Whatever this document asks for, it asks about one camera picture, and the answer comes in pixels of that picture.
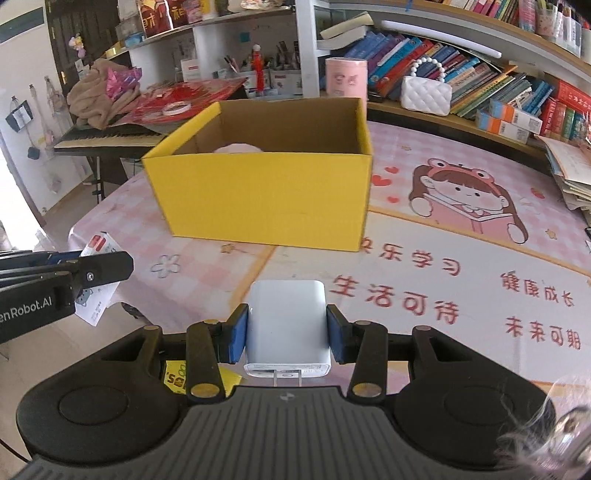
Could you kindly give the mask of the small white red box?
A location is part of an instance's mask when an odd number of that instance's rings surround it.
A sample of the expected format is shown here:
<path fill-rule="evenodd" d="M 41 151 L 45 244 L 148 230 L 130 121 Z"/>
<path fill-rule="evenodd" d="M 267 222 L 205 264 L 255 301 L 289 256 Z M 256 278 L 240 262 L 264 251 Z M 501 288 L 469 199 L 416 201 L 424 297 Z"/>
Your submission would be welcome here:
<path fill-rule="evenodd" d="M 106 232 L 95 234 L 81 251 L 81 257 L 95 256 L 120 251 L 120 246 Z M 75 302 L 75 314 L 89 325 L 95 327 L 106 308 L 119 283 L 111 283 L 83 289 Z"/>

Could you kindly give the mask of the white charger adapter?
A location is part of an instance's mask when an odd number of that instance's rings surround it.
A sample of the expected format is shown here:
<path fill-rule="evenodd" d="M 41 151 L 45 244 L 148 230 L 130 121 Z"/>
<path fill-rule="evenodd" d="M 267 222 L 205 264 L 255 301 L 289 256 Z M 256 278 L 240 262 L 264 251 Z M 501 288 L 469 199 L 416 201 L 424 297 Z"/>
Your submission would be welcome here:
<path fill-rule="evenodd" d="M 327 297 L 318 280 L 259 280 L 249 306 L 245 373 L 253 378 L 318 383 L 332 369 Z"/>

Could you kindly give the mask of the keyboard stand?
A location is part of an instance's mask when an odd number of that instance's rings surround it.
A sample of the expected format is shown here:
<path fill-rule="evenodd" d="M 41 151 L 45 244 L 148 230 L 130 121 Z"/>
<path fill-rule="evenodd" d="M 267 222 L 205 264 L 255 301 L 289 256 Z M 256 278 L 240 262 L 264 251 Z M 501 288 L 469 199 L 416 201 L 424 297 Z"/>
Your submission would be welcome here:
<path fill-rule="evenodd" d="M 106 198 L 106 184 L 122 186 L 142 169 L 141 161 L 134 158 L 88 157 L 88 161 L 93 174 L 92 195 L 96 203 Z"/>

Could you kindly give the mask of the black electric keyboard piano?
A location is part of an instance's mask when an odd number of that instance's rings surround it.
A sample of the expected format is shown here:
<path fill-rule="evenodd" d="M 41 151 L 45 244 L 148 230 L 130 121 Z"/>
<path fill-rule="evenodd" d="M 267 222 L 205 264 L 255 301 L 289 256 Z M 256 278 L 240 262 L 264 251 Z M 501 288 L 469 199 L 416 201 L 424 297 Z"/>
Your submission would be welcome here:
<path fill-rule="evenodd" d="M 56 155 L 141 158 L 165 136 L 134 124 L 98 130 L 73 127 L 53 146 Z"/>

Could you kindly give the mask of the yellow cardboard box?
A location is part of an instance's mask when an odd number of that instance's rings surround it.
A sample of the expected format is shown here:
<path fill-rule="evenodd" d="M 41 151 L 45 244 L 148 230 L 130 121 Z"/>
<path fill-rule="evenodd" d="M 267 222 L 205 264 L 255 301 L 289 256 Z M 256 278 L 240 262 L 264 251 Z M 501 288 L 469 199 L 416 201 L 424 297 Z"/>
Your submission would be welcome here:
<path fill-rule="evenodd" d="M 216 154 L 246 143 L 260 153 Z M 177 237 L 356 252 L 373 151 L 362 101 L 212 104 L 142 158 Z"/>

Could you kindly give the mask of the beige folded blanket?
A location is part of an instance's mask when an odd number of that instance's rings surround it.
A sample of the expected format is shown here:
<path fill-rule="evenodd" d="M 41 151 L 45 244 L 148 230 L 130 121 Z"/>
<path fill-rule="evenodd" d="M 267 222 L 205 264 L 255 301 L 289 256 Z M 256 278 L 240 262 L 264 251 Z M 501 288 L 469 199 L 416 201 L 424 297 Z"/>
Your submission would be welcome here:
<path fill-rule="evenodd" d="M 69 91 L 66 102 L 76 127 L 90 126 L 97 130 L 104 130 L 116 115 L 121 114 L 139 96 L 140 87 L 134 85 L 117 99 L 111 99 L 107 95 L 107 77 L 110 71 L 130 72 L 123 65 L 98 59 L 90 67 L 89 72 Z"/>

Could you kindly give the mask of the red plastic bag sheet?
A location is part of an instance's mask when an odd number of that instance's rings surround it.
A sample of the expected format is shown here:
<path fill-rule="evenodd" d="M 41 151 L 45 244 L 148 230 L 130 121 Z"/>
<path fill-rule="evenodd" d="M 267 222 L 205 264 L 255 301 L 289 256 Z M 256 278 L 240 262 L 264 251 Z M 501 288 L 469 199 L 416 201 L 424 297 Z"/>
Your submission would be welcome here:
<path fill-rule="evenodd" d="M 186 121 L 211 104 L 232 99 L 247 99 L 245 78 L 180 82 L 169 87 L 153 88 L 142 93 L 116 125 L 152 126 Z M 190 111 L 176 116 L 162 114 L 163 107 L 178 101 L 189 102 Z"/>

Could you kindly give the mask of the pink shiny wrapper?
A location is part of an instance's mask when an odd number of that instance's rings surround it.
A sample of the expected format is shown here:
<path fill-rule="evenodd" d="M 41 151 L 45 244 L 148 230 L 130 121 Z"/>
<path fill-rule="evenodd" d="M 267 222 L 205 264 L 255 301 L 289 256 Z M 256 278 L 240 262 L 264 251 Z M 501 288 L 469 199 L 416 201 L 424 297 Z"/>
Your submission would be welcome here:
<path fill-rule="evenodd" d="M 139 85 L 142 70 L 139 68 L 113 70 L 107 69 L 106 95 L 111 100 L 117 100 L 127 91 L 133 90 Z"/>

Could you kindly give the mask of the white tape roll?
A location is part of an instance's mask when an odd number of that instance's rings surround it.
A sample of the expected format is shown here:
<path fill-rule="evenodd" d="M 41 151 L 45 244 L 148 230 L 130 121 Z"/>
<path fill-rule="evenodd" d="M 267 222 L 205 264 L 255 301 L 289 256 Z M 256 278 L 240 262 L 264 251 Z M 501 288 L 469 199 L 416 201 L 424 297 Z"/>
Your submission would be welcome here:
<path fill-rule="evenodd" d="M 191 104 L 186 101 L 173 102 L 162 108 L 162 114 L 165 116 L 176 116 L 190 111 Z"/>

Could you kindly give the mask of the orange white box lower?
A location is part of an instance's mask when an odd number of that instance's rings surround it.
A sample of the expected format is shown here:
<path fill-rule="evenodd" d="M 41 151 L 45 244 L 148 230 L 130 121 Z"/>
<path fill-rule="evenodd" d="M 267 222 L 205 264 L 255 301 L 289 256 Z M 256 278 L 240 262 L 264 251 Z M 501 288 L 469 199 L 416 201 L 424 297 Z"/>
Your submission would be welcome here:
<path fill-rule="evenodd" d="M 476 126 L 483 131 L 499 135 L 525 145 L 530 133 L 514 124 L 494 118 L 483 110 L 478 110 L 475 117 Z"/>

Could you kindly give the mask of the orange white box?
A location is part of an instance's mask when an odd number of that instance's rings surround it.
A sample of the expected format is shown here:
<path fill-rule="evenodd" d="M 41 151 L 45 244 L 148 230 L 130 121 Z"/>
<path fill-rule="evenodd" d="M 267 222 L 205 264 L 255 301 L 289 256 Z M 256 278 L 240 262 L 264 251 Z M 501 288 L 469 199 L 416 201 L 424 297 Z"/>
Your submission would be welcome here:
<path fill-rule="evenodd" d="M 483 131 L 499 135 L 525 145 L 530 133 L 514 124 L 494 118 L 483 110 L 478 110 L 475 117 L 476 126 Z"/>
<path fill-rule="evenodd" d="M 540 134 L 542 131 L 543 122 L 541 119 L 498 100 L 490 102 L 489 112 L 494 118 L 527 130 L 530 133 Z"/>

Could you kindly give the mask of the white quilted pearl handbag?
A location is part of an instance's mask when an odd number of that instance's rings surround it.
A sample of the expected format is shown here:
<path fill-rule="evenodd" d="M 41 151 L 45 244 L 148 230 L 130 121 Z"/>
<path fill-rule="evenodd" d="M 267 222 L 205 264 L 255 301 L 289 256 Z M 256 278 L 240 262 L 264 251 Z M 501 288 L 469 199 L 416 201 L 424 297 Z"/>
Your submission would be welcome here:
<path fill-rule="evenodd" d="M 418 69 L 423 64 L 436 67 L 438 77 L 435 80 L 418 76 Z M 409 111 L 448 116 L 452 96 L 453 88 L 446 83 L 446 69 L 443 64 L 430 56 L 424 56 L 414 61 L 410 74 L 403 78 L 400 103 Z"/>

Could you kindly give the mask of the pink cylindrical container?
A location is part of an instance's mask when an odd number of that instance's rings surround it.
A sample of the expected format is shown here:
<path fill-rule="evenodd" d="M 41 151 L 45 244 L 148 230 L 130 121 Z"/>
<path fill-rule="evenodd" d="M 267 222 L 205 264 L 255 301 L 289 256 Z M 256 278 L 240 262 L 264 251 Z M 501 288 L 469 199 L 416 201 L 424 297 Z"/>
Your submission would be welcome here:
<path fill-rule="evenodd" d="M 325 92 L 332 97 L 359 98 L 367 115 L 368 62 L 362 59 L 331 57 L 325 61 Z"/>

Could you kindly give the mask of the orange white box upper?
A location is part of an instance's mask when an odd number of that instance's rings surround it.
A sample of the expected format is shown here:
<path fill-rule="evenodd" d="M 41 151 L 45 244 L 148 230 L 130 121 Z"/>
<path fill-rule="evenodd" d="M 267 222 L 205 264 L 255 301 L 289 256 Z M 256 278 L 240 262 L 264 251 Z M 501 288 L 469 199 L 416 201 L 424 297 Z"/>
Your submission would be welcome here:
<path fill-rule="evenodd" d="M 527 130 L 530 133 L 540 134 L 542 131 L 543 122 L 541 119 L 498 100 L 490 102 L 489 112 L 494 118 Z"/>

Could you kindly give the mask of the stack of papers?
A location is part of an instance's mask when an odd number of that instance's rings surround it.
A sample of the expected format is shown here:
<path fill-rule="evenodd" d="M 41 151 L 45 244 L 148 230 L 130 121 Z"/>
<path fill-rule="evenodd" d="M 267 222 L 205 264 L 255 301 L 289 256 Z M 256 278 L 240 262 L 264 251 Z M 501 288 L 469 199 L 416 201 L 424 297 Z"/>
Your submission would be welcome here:
<path fill-rule="evenodd" d="M 552 176 L 567 207 L 590 212 L 590 141 L 571 145 L 547 137 L 538 136 L 538 139 L 546 148 Z"/>

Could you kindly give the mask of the red santa pen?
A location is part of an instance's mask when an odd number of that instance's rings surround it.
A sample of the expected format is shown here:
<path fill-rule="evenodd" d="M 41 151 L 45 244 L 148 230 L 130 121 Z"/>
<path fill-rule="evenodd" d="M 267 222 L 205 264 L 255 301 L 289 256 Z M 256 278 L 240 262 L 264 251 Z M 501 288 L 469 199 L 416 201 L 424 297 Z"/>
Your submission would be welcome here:
<path fill-rule="evenodd" d="M 256 96 L 263 97 L 266 90 L 266 65 L 264 65 L 262 47 L 252 45 L 252 71 L 256 72 Z"/>

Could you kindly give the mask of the wooden bookshelf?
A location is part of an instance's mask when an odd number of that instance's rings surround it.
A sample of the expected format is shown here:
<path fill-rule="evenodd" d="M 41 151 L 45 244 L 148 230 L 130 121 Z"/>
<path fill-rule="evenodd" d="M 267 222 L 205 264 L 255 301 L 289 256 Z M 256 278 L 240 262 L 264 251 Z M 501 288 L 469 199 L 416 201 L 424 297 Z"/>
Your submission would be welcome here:
<path fill-rule="evenodd" d="M 587 21 L 568 17 L 568 5 L 545 1 L 295 1 L 297 52 L 305 97 L 325 93 L 325 61 L 368 62 L 370 118 L 503 149 L 516 158 L 546 155 L 538 136 L 578 145 L 590 141 L 590 112 L 553 97 L 555 79 L 590 95 L 590 66 L 579 44 Z M 403 78 L 430 56 L 453 88 L 448 116 L 404 109 Z M 492 100 L 542 120 L 523 145 L 480 130 L 478 110 Z"/>

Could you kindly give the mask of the red thick book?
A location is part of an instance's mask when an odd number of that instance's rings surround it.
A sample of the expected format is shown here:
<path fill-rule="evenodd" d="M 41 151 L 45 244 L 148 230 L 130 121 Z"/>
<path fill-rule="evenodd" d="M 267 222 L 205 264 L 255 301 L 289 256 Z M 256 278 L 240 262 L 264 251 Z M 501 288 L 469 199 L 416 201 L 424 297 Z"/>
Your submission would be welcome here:
<path fill-rule="evenodd" d="M 558 102 L 582 114 L 590 112 L 591 97 L 589 94 L 560 79 L 555 79 L 553 85 L 553 97 Z"/>

